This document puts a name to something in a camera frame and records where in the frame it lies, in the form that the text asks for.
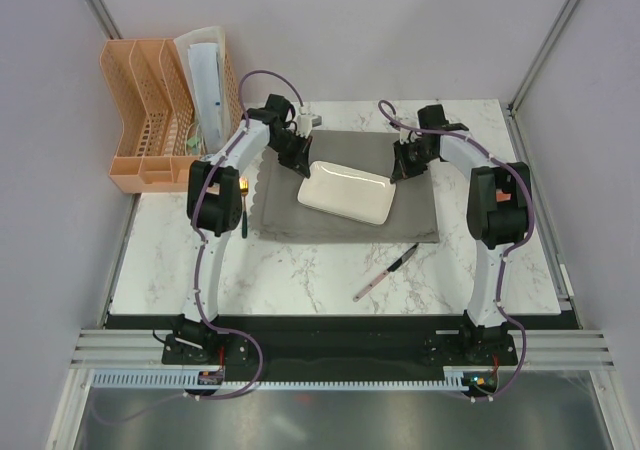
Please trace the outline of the white rectangular plate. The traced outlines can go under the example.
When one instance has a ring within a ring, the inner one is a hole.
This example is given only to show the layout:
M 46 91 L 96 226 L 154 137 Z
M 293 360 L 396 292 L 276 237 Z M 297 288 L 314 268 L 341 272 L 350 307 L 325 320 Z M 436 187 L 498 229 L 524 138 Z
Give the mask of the white rectangular plate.
M 386 222 L 396 185 L 388 177 L 326 161 L 311 164 L 297 201 L 310 209 L 380 226 Z

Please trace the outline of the gold fork green handle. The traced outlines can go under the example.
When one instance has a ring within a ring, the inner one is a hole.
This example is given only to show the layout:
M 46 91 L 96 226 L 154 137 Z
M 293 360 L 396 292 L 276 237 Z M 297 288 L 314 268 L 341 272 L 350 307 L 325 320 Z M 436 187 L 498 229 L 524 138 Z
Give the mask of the gold fork green handle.
M 247 197 L 249 194 L 249 181 L 246 177 L 241 177 L 239 180 L 241 199 L 242 199 L 242 228 L 241 235 L 243 239 L 248 237 L 248 211 L 247 211 Z

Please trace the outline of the grey scalloped placemat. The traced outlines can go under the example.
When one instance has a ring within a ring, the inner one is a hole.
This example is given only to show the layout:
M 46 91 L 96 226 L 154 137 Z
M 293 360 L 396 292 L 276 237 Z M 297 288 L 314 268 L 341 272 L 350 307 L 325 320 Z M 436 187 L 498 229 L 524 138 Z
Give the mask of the grey scalloped placemat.
M 309 160 L 327 161 L 388 178 L 394 167 L 397 134 L 314 130 Z M 301 205 L 303 178 L 262 152 L 250 207 L 249 226 L 264 240 L 288 243 L 437 243 L 440 241 L 429 171 L 402 180 L 384 224 L 374 226 Z

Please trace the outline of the black knife pink handle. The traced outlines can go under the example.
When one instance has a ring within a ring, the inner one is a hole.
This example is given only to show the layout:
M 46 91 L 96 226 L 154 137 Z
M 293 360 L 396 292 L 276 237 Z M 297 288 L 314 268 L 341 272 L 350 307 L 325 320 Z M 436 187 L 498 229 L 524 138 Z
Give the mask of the black knife pink handle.
M 385 278 L 387 278 L 391 273 L 394 273 L 395 271 L 397 271 L 408 260 L 410 260 L 411 257 L 415 254 L 418 247 L 419 247 L 418 243 L 413 244 L 399 258 L 397 258 L 393 263 L 391 263 L 384 271 L 382 271 L 373 280 L 371 280 L 365 287 L 363 287 L 358 293 L 356 293 L 353 296 L 352 301 L 359 302 L 360 300 L 362 300 L 369 292 L 371 292 Z

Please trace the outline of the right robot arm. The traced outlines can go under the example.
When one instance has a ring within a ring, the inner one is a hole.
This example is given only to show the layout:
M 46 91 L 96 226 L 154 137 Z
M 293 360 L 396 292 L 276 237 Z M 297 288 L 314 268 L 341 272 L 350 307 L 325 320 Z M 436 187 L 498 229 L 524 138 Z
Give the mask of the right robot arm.
M 391 128 L 400 132 L 394 143 L 393 183 L 417 177 L 439 160 L 452 164 L 467 180 L 467 228 L 476 242 L 476 271 L 465 310 L 469 325 L 478 328 L 458 338 L 458 351 L 467 362 L 483 362 L 494 351 L 486 330 L 510 321 L 503 304 L 509 257 L 533 236 L 535 212 L 530 169 L 523 162 L 505 163 L 483 147 L 462 123 L 451 123 L 443 106 L 418 111 L 417 127 L 401 122 L 386 100 L 378 109 Z

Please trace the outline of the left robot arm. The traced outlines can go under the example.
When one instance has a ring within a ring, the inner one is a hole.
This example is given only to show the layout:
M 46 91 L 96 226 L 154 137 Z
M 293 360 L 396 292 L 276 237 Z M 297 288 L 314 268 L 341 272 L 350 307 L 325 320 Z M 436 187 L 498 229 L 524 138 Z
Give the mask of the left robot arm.
M 215 154 L 193 162 L 189 169 L 186 210 L 199 238 L 192 289 L 182 314 L 195 322 L 218 315 L 218 288 L 226 247 L 242 221 L 240 177 L 263 150 L 297 175 L 310 176 L 309 152 L 314 117 L 301 108 L 290 117 L 290 102 L 271 95 L 266 104 L 250 109 L 229 141 Z

